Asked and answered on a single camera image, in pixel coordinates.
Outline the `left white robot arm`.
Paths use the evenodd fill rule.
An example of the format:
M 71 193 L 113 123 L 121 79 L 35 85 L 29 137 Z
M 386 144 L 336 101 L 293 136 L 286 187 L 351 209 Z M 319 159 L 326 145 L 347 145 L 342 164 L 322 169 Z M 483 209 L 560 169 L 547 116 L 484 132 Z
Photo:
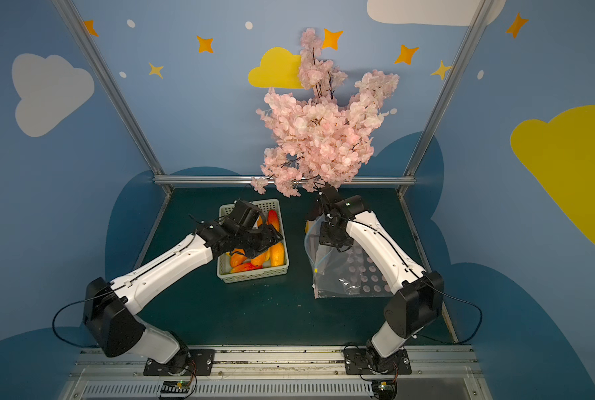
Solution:
M 169 331 L 139 318 L 139 313 L 164 290 L 225 253 L 242 250 L 260 256 L 280 243 L 279 228 L 267 222 L 260 208 L 237 200 L 226 216 L 200 221 L 194 233 L 150 263 L 108 282 L 87 285 L 82 321 L 103 353 L 116 358 L 131 353 L 160 364 L 172 375 L 190 369 L 187 345 Z

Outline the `small circuit board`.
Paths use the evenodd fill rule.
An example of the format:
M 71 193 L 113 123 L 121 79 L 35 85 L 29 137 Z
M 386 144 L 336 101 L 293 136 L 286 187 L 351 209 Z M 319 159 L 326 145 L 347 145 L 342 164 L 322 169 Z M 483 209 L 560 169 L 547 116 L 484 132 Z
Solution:
M 189 381 L 164 381 L 160 386 L 159 398 L 184 399 L 191 392 Z

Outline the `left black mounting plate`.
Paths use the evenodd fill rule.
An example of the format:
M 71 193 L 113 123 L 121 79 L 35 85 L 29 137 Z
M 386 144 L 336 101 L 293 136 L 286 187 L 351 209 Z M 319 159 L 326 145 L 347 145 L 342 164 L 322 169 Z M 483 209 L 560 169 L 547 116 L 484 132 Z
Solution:
M 158 363 L 149 358 L 143 375 L 147 377 L 209 376 L 215 355 L 216 351 L 213 349 L 192 348 L 180 350 L 168 363 Z

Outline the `red orange mango front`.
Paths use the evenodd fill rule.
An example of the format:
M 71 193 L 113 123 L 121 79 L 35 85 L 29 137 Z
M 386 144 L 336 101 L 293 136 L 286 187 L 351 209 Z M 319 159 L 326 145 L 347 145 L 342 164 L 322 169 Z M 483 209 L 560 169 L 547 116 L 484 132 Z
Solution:
M 236 266 L 235 268 L 233 268 L 231 270 L 231 273 L 243 273 L 243 272 L 258 270 L 258 269 L 262 269 L 262 268 L 263 268 L 262 265 L 255 265 L 253 263 L 243 263 L 243 264 L 240 264 L 240 265 Z

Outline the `pink cherry blossom tree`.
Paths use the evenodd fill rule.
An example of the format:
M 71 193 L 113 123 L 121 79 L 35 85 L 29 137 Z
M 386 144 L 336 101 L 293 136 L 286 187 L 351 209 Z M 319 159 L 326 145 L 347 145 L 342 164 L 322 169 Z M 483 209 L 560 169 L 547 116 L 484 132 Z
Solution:
M 346 106 L 339 105 L 337 89 L 347 74 L 331 60 L 323 60 L 324 41 L 313 28 L 301 36 L 298 80 L 313 92 L 300 101 L 292 94 L 269 89 L 266 109 L 257 110 L 272 131 L 275 147 L 266 148 L 262 176 L 253 178 L 253 189 L 263 194 L 273 184 L 283 196 L 297 197 L 330 185 L 350 183 L 361 166 L 374 155 L 372 134 L 382 126 L 385 101 L 394 95 L 399 76 L 373 70 L 355 82 L 357 93 Z

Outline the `black mounting plate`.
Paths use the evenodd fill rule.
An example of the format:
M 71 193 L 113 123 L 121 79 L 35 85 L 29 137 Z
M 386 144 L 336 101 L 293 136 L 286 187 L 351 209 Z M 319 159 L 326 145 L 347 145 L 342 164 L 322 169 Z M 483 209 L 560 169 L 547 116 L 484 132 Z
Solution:
M 192 348 L 180 350 L 168 363 L 158 363 L 149 358 L 143 375 L 147 377 L 209 376 L 215 355 L 216 351 L 213 349 Z
M 405 348 L 383 358 L 373 347 L 345 346 L 342 350 L 347 375 L 410 375 L 411 362 Z

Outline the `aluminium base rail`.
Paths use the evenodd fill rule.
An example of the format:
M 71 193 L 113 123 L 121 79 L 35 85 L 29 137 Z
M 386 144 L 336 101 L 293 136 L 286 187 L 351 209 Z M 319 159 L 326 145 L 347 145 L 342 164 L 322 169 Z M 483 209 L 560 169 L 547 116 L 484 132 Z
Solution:
M 209 376 L 144 376 L 144 356 L 80 354 L 62 399 L 164 399 L 164 381 L 189 381 L 184 399 L 490 399 L 469 346 L 412 346 L 410 375 L 347 375 L 345 346 L 200 346 L 216 351 Z

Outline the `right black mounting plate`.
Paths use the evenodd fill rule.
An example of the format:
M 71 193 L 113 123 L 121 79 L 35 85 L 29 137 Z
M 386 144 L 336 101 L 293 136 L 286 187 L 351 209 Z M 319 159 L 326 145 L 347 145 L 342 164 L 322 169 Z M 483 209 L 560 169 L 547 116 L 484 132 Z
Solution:
M 373 347 L 345 346 L 342 350 L 347 375 L 410 375 L 411 362 L 405 348 L 383 358 Z

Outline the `clear blue-zip bag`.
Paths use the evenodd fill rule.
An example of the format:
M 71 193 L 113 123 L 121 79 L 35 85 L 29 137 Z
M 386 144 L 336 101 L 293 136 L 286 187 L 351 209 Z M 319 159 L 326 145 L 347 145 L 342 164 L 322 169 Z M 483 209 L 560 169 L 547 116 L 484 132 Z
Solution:
M 363 253 L 358 246 L 335 247 L 320 244 L 323 217 L 307 221 L 304 246 L 312 268 L 315 299 L 359 297 Z

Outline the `clear pink-dotted zip bag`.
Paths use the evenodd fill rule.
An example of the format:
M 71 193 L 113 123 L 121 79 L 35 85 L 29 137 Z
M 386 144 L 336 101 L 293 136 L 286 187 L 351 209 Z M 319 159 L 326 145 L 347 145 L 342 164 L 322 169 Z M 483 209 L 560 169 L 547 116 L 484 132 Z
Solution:
M 377 265 L 367 255 L 367 253 L 358 245 L 363 253 L 363 266 L 360 268 L 360 278 L 362 279 L 362 289 L 359 297 L 351 298 L 380 298 L 392 296 L 391 288 L 387 284 L 386 278 L 377 268 Z

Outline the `orange yellow mango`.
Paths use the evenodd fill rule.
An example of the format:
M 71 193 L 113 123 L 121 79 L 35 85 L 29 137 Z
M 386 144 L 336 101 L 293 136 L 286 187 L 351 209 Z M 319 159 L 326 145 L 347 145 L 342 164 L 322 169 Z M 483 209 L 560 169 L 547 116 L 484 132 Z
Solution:
M 280 267 L 285 264 L 285 247 L 283 243 L 277 243 L 270 247 L 269 253 L 272 267 Z

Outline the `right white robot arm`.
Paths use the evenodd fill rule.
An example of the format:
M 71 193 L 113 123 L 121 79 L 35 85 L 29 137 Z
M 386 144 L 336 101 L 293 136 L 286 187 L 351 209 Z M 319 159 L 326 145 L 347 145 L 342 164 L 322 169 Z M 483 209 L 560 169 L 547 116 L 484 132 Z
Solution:
M 304 245 L 315 281 L 338 270 L 342 288 L 351 288 L 343 275 L 359 268 L 362 255 L 384 278 L 392 297 L 384 308 L 384 324 L 367 341 L 365 362 L 373 373 L 394 373 L 405 357 L 406 341 L 441 316 L 443 277 L 409 257 L 358 195 L 344 198 L 325 186 L 317 193 L 314 214 Z

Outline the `white perforated plastic basket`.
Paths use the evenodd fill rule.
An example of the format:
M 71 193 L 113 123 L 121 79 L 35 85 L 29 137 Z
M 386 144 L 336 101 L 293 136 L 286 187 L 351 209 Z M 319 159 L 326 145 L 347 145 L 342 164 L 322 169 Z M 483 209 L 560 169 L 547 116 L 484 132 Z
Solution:
M 231 266 L 231 255 L 229 253 L 225 253 L 219 256 L 217 259 L 217 276 L 220 278 L 220 280 L 224 281 L 224 283 L 237 283 L 259 278 L 270 278 L 274 276 L 285 275 L 288 272 L 290 260 L 287 250 L 287 235 L 285 234 L 284 230 L 284 223 L 282 221 L 282 211 L 279 200 L 276 198 L 270 198 L 253 201 L 252 204 L 260 208 L 265 217 L 268 217 L 268 213 L 270 211 L 274 211 L 276 213 L 279 226 L 279 233 L 283 236 L 283 240 L 281 241 L 283 248 L 283 263 L 277 266 L 273 266 L 272 257 L 269 257 L 269 259 L 266 260 L 258 269 L 233 273 Z

